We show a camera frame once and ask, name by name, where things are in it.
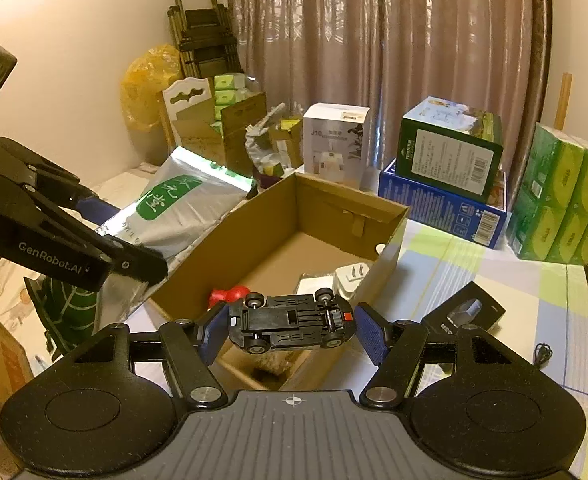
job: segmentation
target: blue box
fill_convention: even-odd
[[[381,172],[378,196],[411,206],[410,218],[490,249],[504,230],[507,220],[505,174],[490,194],[490,203],[483,204],[437,187],[422,184],[395,174],[395,160]]]

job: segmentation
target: white power adapter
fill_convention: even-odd
[[[369,266],[367,264],[352,264],[339,267],[334,274],[333,291],[349,301],[368,271]]]

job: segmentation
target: red object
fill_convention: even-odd
[[[245,285],[236,285],[229,290],[222,290],[221,288],[215,288],[209,295],[209,302],[207,308],[212,308],[219,301],[232,301],[240,300],[249,294],[251,290]]]

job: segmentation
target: small black box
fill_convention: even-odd
[[[498,301],[474,282],[469,282],[423,317],[421,323],[432,332],[455,335],[464,324],[475,324],[489,330],[503,314],[505,309]]]

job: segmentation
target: dark green box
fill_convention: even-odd
[[[498,115],[428,97],[403,116],[396,174],[487,203],[501,137]]]

